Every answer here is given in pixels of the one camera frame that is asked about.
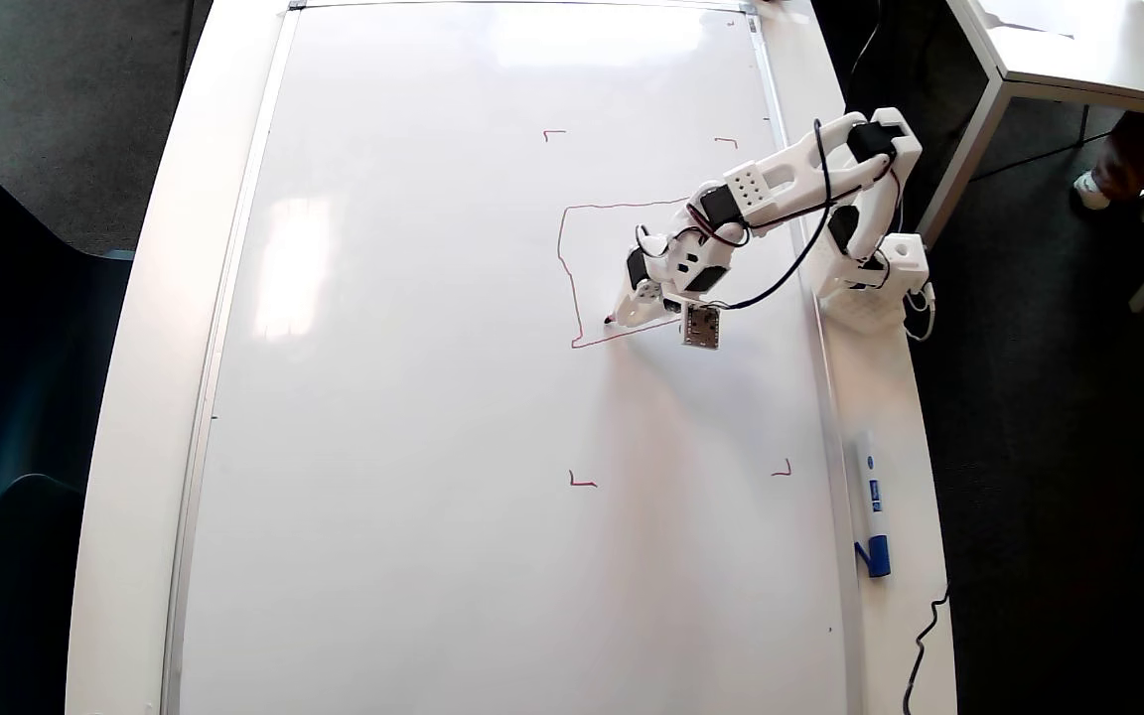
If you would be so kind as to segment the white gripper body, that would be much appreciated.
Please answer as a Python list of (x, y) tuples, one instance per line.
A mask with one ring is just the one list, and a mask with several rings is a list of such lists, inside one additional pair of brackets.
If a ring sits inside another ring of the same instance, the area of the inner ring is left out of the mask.
[(635, 230), (636, 247), (627, 256), (631, 297), (704, 299), (730, 271), (737, 245), (721, 235), (681, 229), (670, 235)]

